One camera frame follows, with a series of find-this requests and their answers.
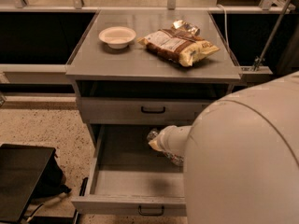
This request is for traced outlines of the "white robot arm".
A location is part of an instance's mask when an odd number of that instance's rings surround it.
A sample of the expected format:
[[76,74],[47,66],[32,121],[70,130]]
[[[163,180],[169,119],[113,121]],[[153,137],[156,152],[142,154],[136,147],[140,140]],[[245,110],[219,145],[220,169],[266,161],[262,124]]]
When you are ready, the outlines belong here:
[[188,224],[299,224],[299,73],[231,93],[149,141],[183,159]]

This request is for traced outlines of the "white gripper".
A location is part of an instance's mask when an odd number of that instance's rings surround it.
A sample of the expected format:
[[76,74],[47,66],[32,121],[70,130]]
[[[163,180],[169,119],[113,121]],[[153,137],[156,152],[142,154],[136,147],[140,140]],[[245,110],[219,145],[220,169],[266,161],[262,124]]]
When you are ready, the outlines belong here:
[[149,145],[156,151],[183,157],[190,130],[190,126],[167,126],[160,131],[157,141],[150,140]]

